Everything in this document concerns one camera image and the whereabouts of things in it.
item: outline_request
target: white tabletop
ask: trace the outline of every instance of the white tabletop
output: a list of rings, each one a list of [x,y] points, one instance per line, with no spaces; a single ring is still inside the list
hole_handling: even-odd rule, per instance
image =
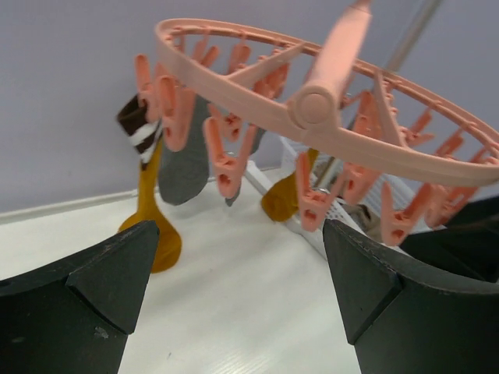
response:
[[[120,374],[360,373],[346,343],[327,263],[271,222],[246,181],[229,210],[209,183],[161,209],[183,240],[179,263],[152,275]],[[0,226],[0,279],[85,249],[136,200]]]

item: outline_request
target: white plastic basket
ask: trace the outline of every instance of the white plastic basket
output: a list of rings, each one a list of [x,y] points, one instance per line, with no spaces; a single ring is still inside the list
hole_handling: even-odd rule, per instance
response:
[[[296,157],[298,153],[306,151],[307,147],[301,143],[296,143],[290,139],[281,136],[283,151],[281,156],[281,172],[282,176],[290,175],[296,169]],[[328,155],[321,154],[317,158],[317,162],[327,161]],[[310,184],[316,181],[316,176],[310,173]],[[393,175],[381,175],[373,188],[369,191],[367,196],[361,202],[362,204],[368,206],[375,214],[380,216],[381,214],[381,186],[384,182],[390,183],[391,191],[394,200],[394,208],[402,209],[409,205],[412,198],[414,197],[413,190],[408,187],[400,178]],[[359,225],[345,212],[342,206],[338,202],[334,202],[331,208],[326,214],[326,218],[333,220],[339,220],[348,226],[355,228],[357,231],[363,232]],[[414,232],[428,231],[430,230],[423,221],[420,221]]]

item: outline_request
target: wall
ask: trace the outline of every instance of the wall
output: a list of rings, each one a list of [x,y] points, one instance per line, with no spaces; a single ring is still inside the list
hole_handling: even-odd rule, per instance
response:
[[[408,56],[400,73],[407,79],[432,90],[464,107],[495,129],[497,123],[497,10],[499,3],[453,0],[443,2]],[[419,108],[403,102],[401,116],[407,122]],[[437,116],[429,131],[450,135],[455,125]],[[436,143],[423,147],[434,150]],[[468,160],[479,148],[469,141],[457,155]],[[417,188],[417,183],[409,183]],[[476,198],[497,195],[499,185],[480,190]]]
[[[2,0],[0,212],[136,187],[138,158],[114,117],[135,92],[133,56],[154,55],[158,21],[220,19],[321,43],[349,3]],[[362,57],[383,63],[418,4],[373,2]],[[274,166],[280,153],[277,136],[269,134],[256,161]]]

